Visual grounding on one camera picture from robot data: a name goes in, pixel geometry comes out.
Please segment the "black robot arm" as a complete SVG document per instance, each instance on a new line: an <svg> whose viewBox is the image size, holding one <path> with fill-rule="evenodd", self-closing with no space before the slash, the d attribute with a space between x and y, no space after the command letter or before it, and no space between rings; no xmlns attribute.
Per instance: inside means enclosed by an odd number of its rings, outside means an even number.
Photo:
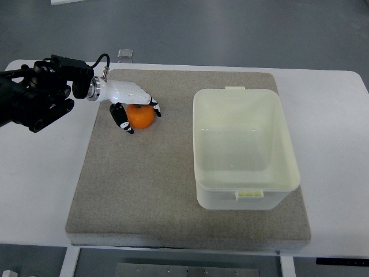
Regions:
<svg viewBox="0 0 369 277"><path fill-rule="evenodd" d="M86 98L93 67L78 59L52 55L33 67L1 72L1 126L14 122L37 133Z"/></svg>

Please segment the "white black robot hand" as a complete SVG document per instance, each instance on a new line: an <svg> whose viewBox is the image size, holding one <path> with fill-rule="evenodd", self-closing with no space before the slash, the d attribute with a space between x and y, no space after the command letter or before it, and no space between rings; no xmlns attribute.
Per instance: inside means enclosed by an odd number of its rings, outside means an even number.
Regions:
<svg viewBox="0 0 369 277"><path fill-rule="evenodd" d="M114 122L117 126L130 134L134 133L134 129L129 122L123 104L151 106L154 113L158 117L161 117L161 110L158 102L139 85L129 81L108 81L102 77L94 76L91 80L86 99L91 102L109 100L111 102L109 111Z"/></svg>

